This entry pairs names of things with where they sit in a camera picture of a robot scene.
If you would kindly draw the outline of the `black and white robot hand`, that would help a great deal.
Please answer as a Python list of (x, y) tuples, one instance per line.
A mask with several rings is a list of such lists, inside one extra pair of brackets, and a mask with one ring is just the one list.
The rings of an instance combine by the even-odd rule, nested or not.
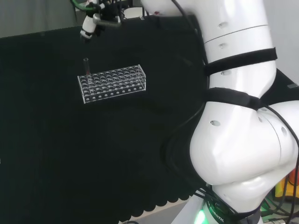
[(106, 28), (119, 28), (123, 24), (120, 0), (89, 0), (85, 12), (80, 31), (83, 42), (90, 42), (93, 36), (100, 36)]

